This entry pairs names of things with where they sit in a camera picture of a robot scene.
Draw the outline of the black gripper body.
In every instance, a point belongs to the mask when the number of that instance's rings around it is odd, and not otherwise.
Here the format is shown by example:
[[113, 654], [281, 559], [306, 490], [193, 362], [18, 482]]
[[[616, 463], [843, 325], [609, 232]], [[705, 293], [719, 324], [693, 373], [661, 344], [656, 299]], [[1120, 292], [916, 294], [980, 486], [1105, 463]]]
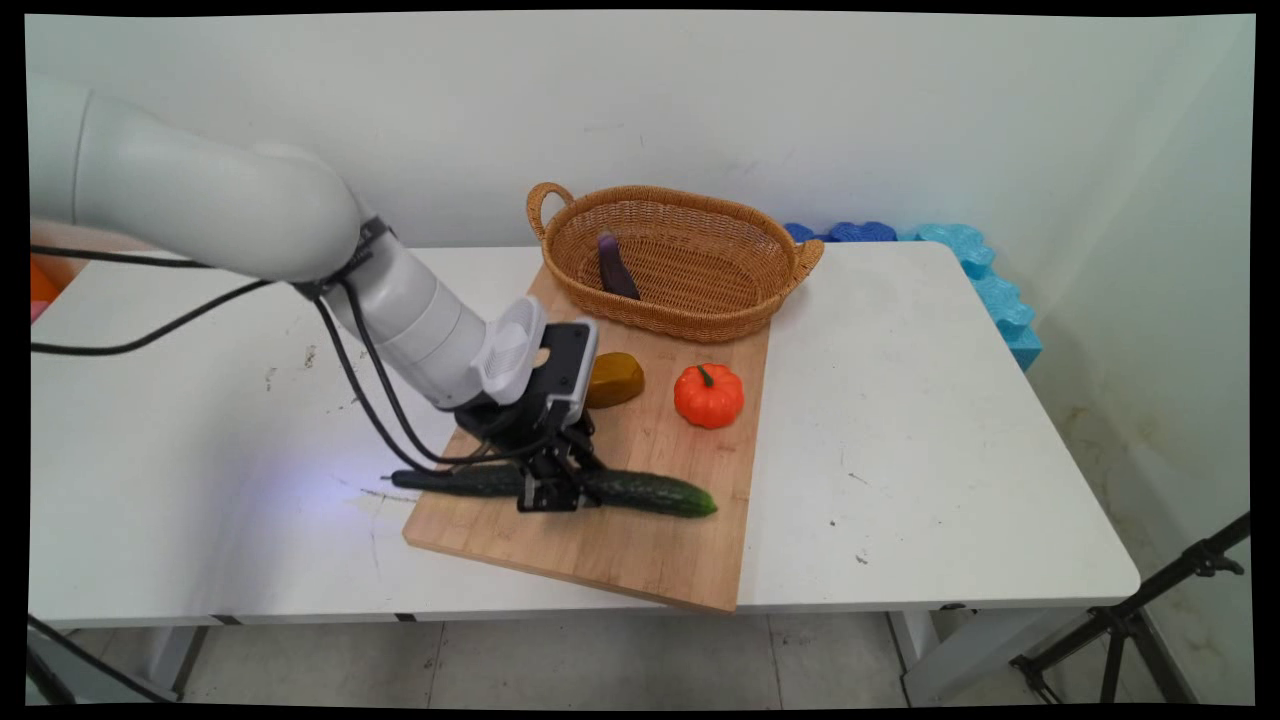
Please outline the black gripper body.
[[483, 457], [463, 457], [462, 464], [508, 460], [529, 473], [602, 469], [594, 454], [590, 416], [566, 398], [535, 393], [508, 406], [466, 407], [454, 413], [454, 419], [460, 429], [490, 450]]

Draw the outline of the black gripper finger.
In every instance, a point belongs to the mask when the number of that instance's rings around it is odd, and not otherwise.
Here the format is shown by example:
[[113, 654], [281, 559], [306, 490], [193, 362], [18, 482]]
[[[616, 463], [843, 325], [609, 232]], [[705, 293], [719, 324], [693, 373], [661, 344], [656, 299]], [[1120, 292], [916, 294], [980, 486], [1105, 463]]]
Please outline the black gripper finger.
[[562, 452], [562, 479], [559, 480], [559, 507], [561, 509], [596, 509], [603, 505], [598, 492], [589, 480], [595, 471], [600, 471], [605, 465], [594, 452], [590, 439], [561, 438]]
[[553, 448], [540, 448], [517, 462], [524, 487], [517, 497], [520, 512], [561, 512], [562, 466]]

